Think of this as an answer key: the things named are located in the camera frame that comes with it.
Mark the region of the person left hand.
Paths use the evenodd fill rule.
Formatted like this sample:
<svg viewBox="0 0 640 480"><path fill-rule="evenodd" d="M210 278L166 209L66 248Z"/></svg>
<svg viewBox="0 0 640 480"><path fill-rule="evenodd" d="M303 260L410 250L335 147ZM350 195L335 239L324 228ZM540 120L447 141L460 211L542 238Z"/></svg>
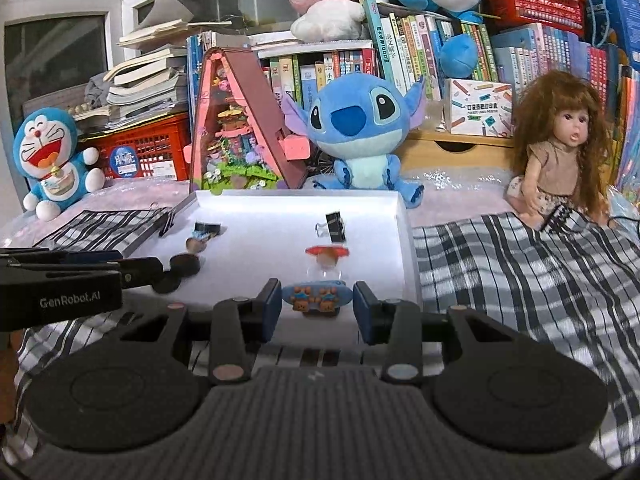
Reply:
<svg viewBox="0 0 640 480"><path fill-rule="evenodd" d="M10 333L0 351L0 422L7 424L15 415L16 389L14 377L18 370L17 351L21 347L24 332Z"/></svg>

